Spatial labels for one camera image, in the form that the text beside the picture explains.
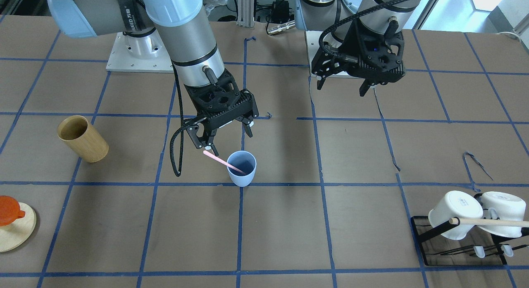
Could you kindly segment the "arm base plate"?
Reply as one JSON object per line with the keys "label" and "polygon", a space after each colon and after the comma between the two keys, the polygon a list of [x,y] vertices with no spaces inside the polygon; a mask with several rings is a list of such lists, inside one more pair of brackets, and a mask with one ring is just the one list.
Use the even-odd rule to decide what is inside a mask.
{"label": "arm base plate", "polygon": [[[329,53],[326,53],[325,49],[323,49],[319,45],[319,38],[321,36],[321,31],[306,31],[305,32],[305,39],[306,39],[306,45],[307,45],[307,53],[308,53],[308,59],[309,59],[309,66],[310,66],[310,75],[311,77],[316,78],[318,81],[321,81],[323,77],[318,76],[314,73],[315,69],[313,64],[316,63],[316,60],[323,61],[329,61],[332,60],[332,56]],[[338,51],[338,49],[342,49],[346,54],[354,56],[355,58],[359,58],[360,55],[360,44],[357,39],[357,35],[354,33],[349,33],[346,36],[345,40],[340,40],[337,37],[335,37],[333,34],[330,34],[326,36],[324,39],[325,47],[327,47],[328,51]]]}
{"label": "arm base plate", "polygon": [[159,33],[142,37],[117,34],[106,70],[130,73],[173,73],[173,65]]}

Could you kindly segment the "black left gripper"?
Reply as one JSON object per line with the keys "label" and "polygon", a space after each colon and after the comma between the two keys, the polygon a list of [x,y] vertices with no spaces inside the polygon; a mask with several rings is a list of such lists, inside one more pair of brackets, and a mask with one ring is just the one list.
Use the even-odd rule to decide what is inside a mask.
{"label": "black left gripper", "polygon": [[321,90],[327,77],[346,72],[352,77],[364,79],[359,88],[359,95],[365,97],[367,92],[375,91],[376,86],[395,83],[406,75],[403,62],[404,37],[397,31],[399,22],[390,19],[388,27],[378,34],[369,30],[359,19],[352,21],[346,34],[354,33],[360,44],[359,58],[346,54],[342,49],[336,52],[340,57],[332,56],[332,60],[316,60],[316,88]]}

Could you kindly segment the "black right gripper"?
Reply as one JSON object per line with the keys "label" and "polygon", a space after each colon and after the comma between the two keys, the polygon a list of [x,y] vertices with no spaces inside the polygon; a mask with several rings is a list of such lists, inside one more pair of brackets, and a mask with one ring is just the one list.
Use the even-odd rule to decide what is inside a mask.
{"label": "black right gripper", "polygon": [[[197,149],[212,150],[215,156],[219,156],[214,137],[219,128],[233,120],[240,121],[246,135],[253,137],[251,127],[254,118],[259,116],[255,97],[247,89],[240,90],[229,71],[224,71],[215,84],[185,85],[185,88],[196,107],[197,116],[205,118],[204,121],[185,121],[186,131]],[[201,124],[204,130],[198,136]]]}

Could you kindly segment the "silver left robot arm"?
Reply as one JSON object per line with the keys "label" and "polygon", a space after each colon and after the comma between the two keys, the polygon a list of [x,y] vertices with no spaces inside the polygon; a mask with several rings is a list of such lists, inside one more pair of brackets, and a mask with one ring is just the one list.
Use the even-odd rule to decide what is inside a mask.
{"label": "silver left robot arm", "polygon": [[295,24],[319,31],[310,71],[321,90],[339,73],[363,79],[360,96],[406,75],[402,29],[421,0],[296,0]]}

